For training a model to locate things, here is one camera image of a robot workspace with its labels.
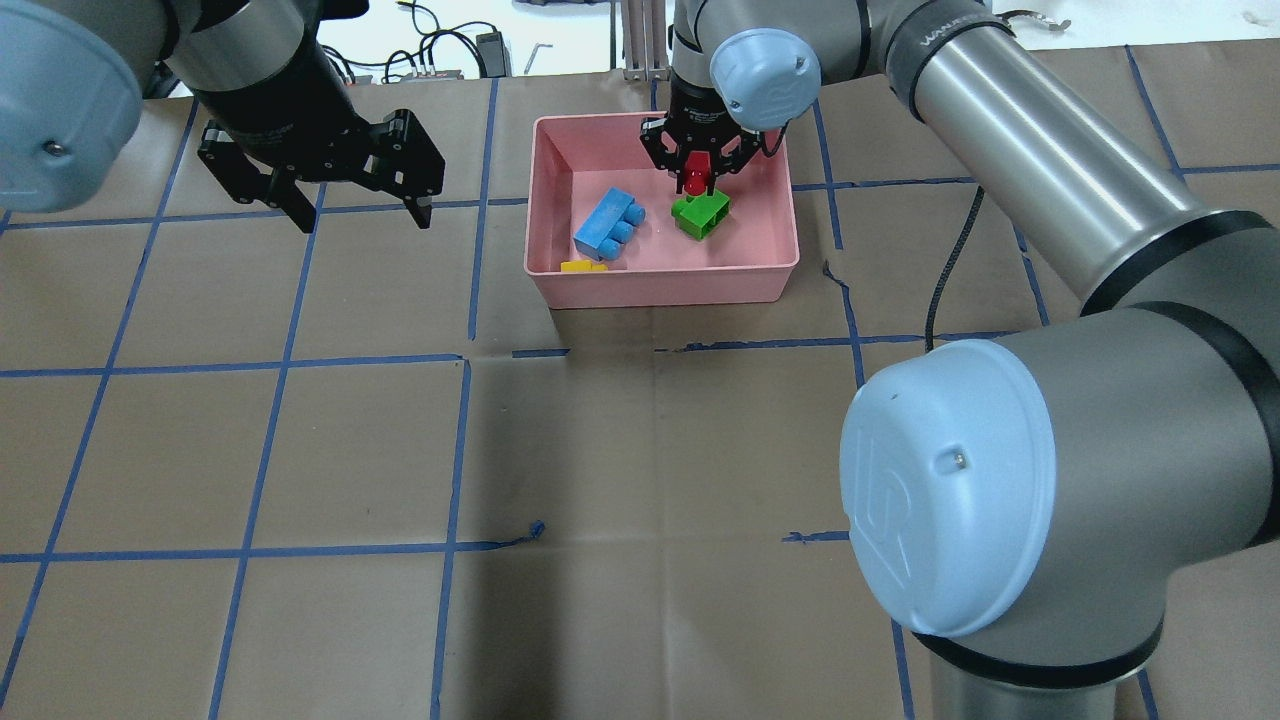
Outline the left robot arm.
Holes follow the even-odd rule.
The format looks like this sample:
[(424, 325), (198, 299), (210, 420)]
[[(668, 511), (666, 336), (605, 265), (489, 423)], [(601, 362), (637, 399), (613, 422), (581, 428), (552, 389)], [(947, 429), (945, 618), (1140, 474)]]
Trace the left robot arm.
[(364, 119), (323, 49), (328, 20), (366, 1), (5, 1), (3, 208), (88, 202), (138, 128), (157, 69), (210, 115), (198, 155), (230, 200), (283, 211), (303, 232), (305, 183), (388, 193), (431, 224), (445, 160), (410, 110)]

